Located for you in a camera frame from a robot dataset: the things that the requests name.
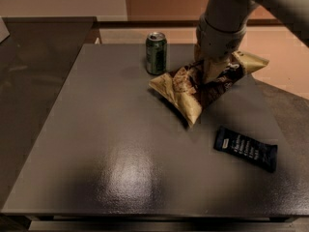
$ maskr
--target green can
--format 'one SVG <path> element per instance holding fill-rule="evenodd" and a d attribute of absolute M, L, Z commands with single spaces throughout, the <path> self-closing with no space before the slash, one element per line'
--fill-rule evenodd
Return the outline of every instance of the green can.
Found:
<path fill-rule="evenodd" d="M 165 35 L 153 32 L 146 39 L 147 72 L 162 74 L 166 72 L 167 41 Z"/>

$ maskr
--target can lid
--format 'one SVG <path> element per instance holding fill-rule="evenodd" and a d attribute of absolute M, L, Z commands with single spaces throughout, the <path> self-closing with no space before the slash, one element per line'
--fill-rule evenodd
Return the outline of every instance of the can lid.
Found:
<path fill-rule="evenodd" d="M 147 38 L 152 42 L 159 42 L 166 39 L 165 35 L 160 32 L 152 32 Z"/>

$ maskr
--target wall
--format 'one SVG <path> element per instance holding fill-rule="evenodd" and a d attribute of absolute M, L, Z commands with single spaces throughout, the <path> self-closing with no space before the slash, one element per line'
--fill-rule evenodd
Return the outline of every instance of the wall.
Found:
<path fill-rule="evenodd" d="M 0 0 L 1 16 L 98 16 L 101 21 L 197 20 L 208 0 Z M 252 18 L 272 18 L 260 8 Z"/>

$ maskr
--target crumpled paper bag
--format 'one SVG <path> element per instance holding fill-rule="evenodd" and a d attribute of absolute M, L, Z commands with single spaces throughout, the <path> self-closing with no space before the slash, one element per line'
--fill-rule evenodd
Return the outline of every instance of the crumpled paper bag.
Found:
<path fill-rule="evenodd" d="M 235 51 L 223 72 L 213 81 L 203 83 L 204 60 L 183 66 L 152 79 L 149 85 L 173 104 L 192 128 L 202 111 L 217 100 L 235 82 L 268 64 L 254 54 Z"/>

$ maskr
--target table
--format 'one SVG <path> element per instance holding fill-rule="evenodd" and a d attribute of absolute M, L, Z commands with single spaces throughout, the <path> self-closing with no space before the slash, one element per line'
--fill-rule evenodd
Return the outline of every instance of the table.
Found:
<path fill-rule="evenodd" d="M 168 66 L 192 61 L 168 46 Z M 5 215 L 309 215 L 308 184 L 251 75 L 193 129 L 148 82 L 143 44 L 83 45 L 1 213 Z M 212 148 L 219 126 L 278 144 L 271 174 Z"/>

